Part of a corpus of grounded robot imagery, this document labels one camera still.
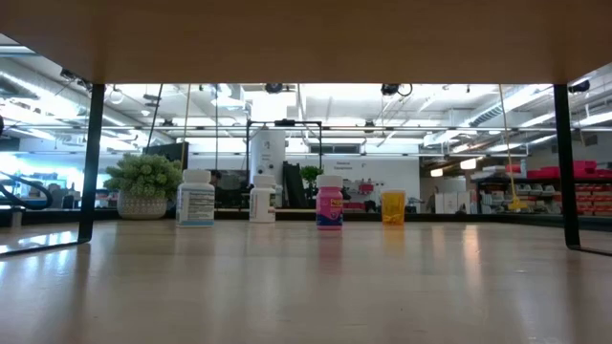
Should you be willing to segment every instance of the potted plant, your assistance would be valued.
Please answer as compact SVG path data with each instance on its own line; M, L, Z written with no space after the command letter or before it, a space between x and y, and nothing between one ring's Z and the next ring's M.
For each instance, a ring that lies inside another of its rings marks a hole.
M314 166L304 166L299 169L299 175L308 183L306 198L308 198L309 202L313 199L313 194L315 193L313 185L317 181L317 176L320 174L323 174L323 170Z
M153 220L163 217L167 201L176 197L183 180L179 161L156 155L125 154L117 167L109 166L111 179L104 187L119 190L117 210L123 219Z

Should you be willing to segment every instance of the green plant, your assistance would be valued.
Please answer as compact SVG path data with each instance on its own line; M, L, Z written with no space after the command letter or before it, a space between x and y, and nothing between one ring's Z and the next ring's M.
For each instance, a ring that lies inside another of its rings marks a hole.
M111 179L104 182L104 187L136 197L172 199L183 180L179 161L170 162L156 155L125 154L117 167L106 167L106 173Z
M308 184L312 184L317 180L317 176L323 174L323 170L314 166L304 166L299 169L299 175Z

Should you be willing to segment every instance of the white pill bottle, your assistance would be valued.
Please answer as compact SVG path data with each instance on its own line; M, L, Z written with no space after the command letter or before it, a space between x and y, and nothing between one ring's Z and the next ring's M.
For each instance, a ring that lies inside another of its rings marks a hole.
M252 177L255 187L251 190L249 220L252 223L269 224L276 220L276 183L274 176L256 175Z
M179 185L176 204L177 227L210 227L214 224L214 186L210 171L187 169Z

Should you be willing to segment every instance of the fluorescent light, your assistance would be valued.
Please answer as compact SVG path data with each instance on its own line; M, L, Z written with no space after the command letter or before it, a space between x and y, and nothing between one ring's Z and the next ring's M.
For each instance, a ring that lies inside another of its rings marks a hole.
M536 100L541 97L543 92L549 89L552 85L550 84L535 84L528 85L520 91L510 95L508 98L504 98L504 107L506 108L506 114L512 110L527 104L530 101Z
M550 118L553 118L554 116L555 116L555 113L542 115L542 116L530 119L530 120L524 122L523 124L521 124L520 126L522 128L524 128L524 127L540 124L540 123L543 123L543 122L547 121Z
M38 129L30 129L29 131L25 131L25 130L11 128L11 130L13 132L15 132L15 133L24 134L24 135L30 135L30 136L33 136L33 137L39 138L39 139L55 140L55 137L53 135L51 135L49 133L46 133L44 131L38 130Z
M109 122L111 122L111 123L113 123L115 125L118 125L118 126L124 126L125 125L125 123L123 123L122 121L116 120L116 119L111 118L111 117L109 117L107 115L102 115L102 118L104 118L104 119L108 120Z
M429 171L429 174L431 175L431 177L442 177L444 175L444 171L442 170L442 168L438 168Z
M452 153L461 153L467 151L468 149L470 149L470 145L466 143L452 148Z
M597 123L601 123L601 122L605 122L609 120L612 120L612 112L600 114L600 115L593 115L591 117L581 119L579 122L579 125L580 126L593 125L593 124L597 124Z
M459 165L461 166L461 169L474 169L476 168L476 159L461 161Z
M508 147L510 146L510 149L514 149L518 146L520 146L521 143L510 143L509 145L504 144L498 144L496 146L493 146L489 149L487 149L490 152L503 152L505 150L508 150Z
M543 138L539 138L539 139L535 139L531 142L529 142L530 144L538 144L538 143L542 143L542 142L546 142L547 140L550 140L552 138L554 138L556 135L550 135L547 137L543 137Z
M20 45L2 45L0 46L0 54L36 54L27 47Z
M234 99L232 97L219 97L218 99L213 99L210 101L212 105L220 106L220 107L245 107L245 102L239 99Z

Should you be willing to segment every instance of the wooden tabletop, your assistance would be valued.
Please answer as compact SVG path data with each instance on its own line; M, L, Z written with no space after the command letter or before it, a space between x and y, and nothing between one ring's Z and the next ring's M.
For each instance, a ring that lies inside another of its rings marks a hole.
M581 236L612 243L609 233ZM90 244L3 258L0 286L10 344L612 337L610 258L568 250L562 229L538 226L100 222Z
M5 0L0 32L95 82L564 83L609 0Z

